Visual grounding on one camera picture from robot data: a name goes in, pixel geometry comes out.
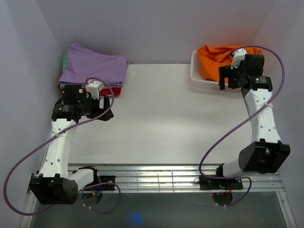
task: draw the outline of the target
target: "red cloth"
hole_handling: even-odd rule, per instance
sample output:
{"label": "red cloth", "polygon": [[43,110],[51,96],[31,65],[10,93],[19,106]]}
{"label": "red cloth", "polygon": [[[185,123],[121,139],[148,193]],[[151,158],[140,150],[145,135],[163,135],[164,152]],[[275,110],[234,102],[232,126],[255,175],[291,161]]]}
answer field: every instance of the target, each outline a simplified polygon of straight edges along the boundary
{"label": "red cloth", "polygon": [[[63,92],[65,89],[61,89],[60,88],[60,84],[58,85],[58,89],[60,89],[61,92]],[[113,93],[115,95],[115,97],[118,97],[122,91],[121,88],[112,88],[113,90]],[[100,92],[99,92],[100,95],[110,95],[111,92],[109,89],[102,89]]]}

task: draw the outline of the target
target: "gray floor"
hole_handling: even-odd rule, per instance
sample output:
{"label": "gray floor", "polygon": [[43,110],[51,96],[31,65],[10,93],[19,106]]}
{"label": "gray floor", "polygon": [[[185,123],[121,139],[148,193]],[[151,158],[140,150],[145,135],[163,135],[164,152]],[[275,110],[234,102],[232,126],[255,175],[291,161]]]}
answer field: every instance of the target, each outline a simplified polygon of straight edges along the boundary
{"label": "gray floor", "polygon": [[[239,198],[243,193],[234,193]],[[117,194],[105,194],[99,209],[110,209]],[[102,215],[80,203],[57,205],[35,216],[32,228],[285,228],[275,192],[250,193],[231,208],[200,205],[213,203],[209,193],[123,194],[116,211]]]}

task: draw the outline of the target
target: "cable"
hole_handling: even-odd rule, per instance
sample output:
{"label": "cable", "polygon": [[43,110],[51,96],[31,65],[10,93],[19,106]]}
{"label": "cable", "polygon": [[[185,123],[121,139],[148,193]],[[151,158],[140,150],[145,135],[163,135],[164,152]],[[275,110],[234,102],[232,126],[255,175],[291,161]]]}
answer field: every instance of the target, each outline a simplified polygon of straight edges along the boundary
{"label": "cable", "polygon": [[[110,106],[103,112],[101,113],[100,115],[96,116],[95,118],[93,119],[90,119],[90,120],[86,120],[86,121],[83,121],[81,123],[76,123],[72,126],[69,126],[65,129],[63,129],[62,131],[60,131],[57,135],[61,135],[62,133],[74,128],[74,127],[77,127],[77,126],[80,126],[80,125],[83,125],[83,124],[86,124],[86,123],[89,123],[91,121],[94,121],[94,120],[97,120],[99,119],[100,117],[102,117],[103,115],[105,115],[113,106],[113,103],[114,103],[114,92],[112,90],[112,88],[106,83],[104,82],[103,80],[99,79],[99,78],[94,78],[94,77],[91,77],[91,78],[88,78],[88,79],[97,79],[99,81],[101,81],[102,83],[104,83],[109,89],[110,89],[110,92],[111,92],[111,95],[112,95],[112,102],[110,104]],[[14,166],[13,168],[11,168],[11,170],[9,171],[7,177],[5,178],[5,181],[4,181],[4,185],[3,185],[3,197],[4,197],[4,200],[6,202],[6,204],[8,205],[8,207],[10,209],[12,209],[14,212],[16,212],[17,214],[20,214],[20,215],[23,215],[23,216],[33,216],[33,215],[38,215],[38,214],[41,214],[42,212],[50,209],[53,205],[50,205],[49,207],[47,208],[44,208],[43,210],[41,211],[37,211],[37,212],[33,212],[33,213],[26,213],[26,212],[22,212],[18,209],[16,209],[9,201],[9,198],[8,198],[8,194],[7,194],[7,187],[8,187],[8,182],[9,182],[9,179],[10,179],[10,176],[12,175],[12,173],[14,172],[14,170],[24,161],[26,160],[29,156],[33,155],[34,153],[36,153],[38,150],[40,150],[42,147],[44,147],[45,145],[47,145],[48,143],[50,143],[51,141],[53,141],[54,139],[57,138],[57,135],[54,135],[53,137],[51,137],[50,139],[46,140],[44,143],[42,143],[40,146],[38,146],[37,148],[33,149],[30,153],[28,153],[27,155],[25,155],[23,158],[20,159],[20,161],[18,161]]]}
{"label": "cable", "polygon": [[115,183],[108,183],[108,182],[99,183],[99,184],[95,184],[95,185],[92,185],[92,186],[84,187],[84,190],[85,189],[90,189],[92,187],[102,186],[102,185],[114,185],[118,189],[118,191],[119,191],[119,198],[118,198],[117,203],[115,204],[115,206],[111,210],[107,210],[107,211],[102,211],[102,210],[99,210],[99,209],[97,209],[95,207],[89,207],[89,208],[92,209],[92,210],[94,210],[94,211],[97,211],[97,212],[99,212],[101,214],[109,214],[109,213],[111,213],[112,211],[114,211],[118,207],[118,205],[120,204],[121,198],[122,198],[122,192],[121,192],[121,190],[120,190],[120,188],[119,188],[119,186],[117,184],[115,184]]}
{"label": "cable", "polygon": [[241,48],[249,48],[249,47],[253,47],[253,48],[260,48],[260,49],[264,49],[266,51],[269,51],[271,52],[272,54],[274,54],[274,56],[277,58],[277,60],[279,61],[280,65],[281,65],[281,68],[282,68],[282,80],[281,80],[281,84],[278,88],[278,90],[275,92],[275,94],[273,94],[271,96],[271,98],[269,98],[269,100],[266,102],[266,104],[264,104],[259,110],[257,110],[255,113],[253,113],[250,117],[248,117],[246,120],[244,120],[243,122],[241,122],[240,124],[238,124],[236,127],[234,127],[233,129],[231,129],[229,132],[227,132],[224,136],[222,136],[218,141],[216,141],[210,148],[209,150],[207,150],[206,154],[203,156],[203,158],[201,159],[200,163],[199,163],[199,172],[201,173],[201,175],[203,175],[204,177],[206,178],[210,178],[210,179],[215,179],[215,180],[230,180],[230,179],[249,179],[249,187],[248,187],[248,190],[245,192],[245,194],[240,198],[238,199],[236,202],[230,204],[230,205],[227,205],[227,207],[231,207],[231,206],[234,206],[234,205],[237,205],[240,201],[242,201],[245,196],[249,193],[250,189],[251,189],[251,186],[252,186],[252,180],[250,177],[214,177],[214,176],[209,176],[209,175],[205,175],[203,172],[202,172],[202,165],[203,165],[203,162],[205,161],[206,157],[210,154],[210,152],[220,143],[222,142],[224,139],[226,139],[231,133],[233,133],[236,129],[240,128],[241,126],[243,126],[244,124],[246,124],[247,122],[249,122],[251,119],[253,119],[256,115],[258,115],[261,111],[263,111],[275,98],[276,96],[280,93],[282,87],[283,87],[283,84],[284,84],[284,81],[285,81],[285,67],[284,67],[284,64],[283,64],[283,61],[281,60],[280,56],[266,48],[266,47],[262,47],[262,46],[257,46],[257,45],[248,45],[248,46],[243,46],[243,47],[239,47],[237,48],[236,50],[238,49],[241,49]]}

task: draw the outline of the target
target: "robotic arm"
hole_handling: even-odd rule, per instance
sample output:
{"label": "robotic arm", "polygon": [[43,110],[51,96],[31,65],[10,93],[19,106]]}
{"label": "robotic arm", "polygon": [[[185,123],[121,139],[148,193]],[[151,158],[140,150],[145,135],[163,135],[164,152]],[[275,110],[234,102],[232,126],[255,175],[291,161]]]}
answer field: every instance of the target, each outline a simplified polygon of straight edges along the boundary
{"label": "robotic arm", "polygon": [[[100,82],[90,82],[86,92],[81,85],[65,85],[65,91],[53,109],[52,136],[57,135],[48,149],[44,164],[38,174],[31,178],[29,187],[41,204],[74,204],[78,190],[88,184],[99,183],[97,170],[83,167],[76,173],[68,175],[68,157],[76,127],[65,133],[58,133],[76,123],[82,116],[95,118],[110,105],[109,98],[104,97],[104,108],[99,108],[99,92],[103,88]],[[99,120],[113,118],[110,110]]]}
{"label": "robotic arm", "polygon": [[[220,89],[225,89],[225,78],[228,78],[229,88],[241,88],[249,116],[272,96],[271,80],[262,76],[263,66],[263,55],[249,55],[239,49],[233,53],[232,64],[219,69]],[[238,159],[220,165],[217,176],[275,173],[288,157],[290,147],[282,143],[277,133],[271,104],[251,119],[251,127],[251,144],[240,152]]]}

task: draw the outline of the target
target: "stack of folded cloth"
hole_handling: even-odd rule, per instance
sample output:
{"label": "stack of folded cloth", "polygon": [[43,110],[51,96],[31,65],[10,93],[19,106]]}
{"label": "stack of folded cloth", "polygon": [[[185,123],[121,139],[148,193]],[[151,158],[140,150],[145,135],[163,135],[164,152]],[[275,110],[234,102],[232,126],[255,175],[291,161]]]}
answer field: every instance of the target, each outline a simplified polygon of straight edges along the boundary
{"label": "stack of folded cloth", "polygon": [[[71,43],[71,48],[64,56],[58,88],[63,92],[66,84],[86,85],[87,78],[95,77],[105,81],[114,95],[119,96],[128,66],[126,56],[102,55],[77,43]],[[106,86],[100,91],[100,95],[110,94]]]}

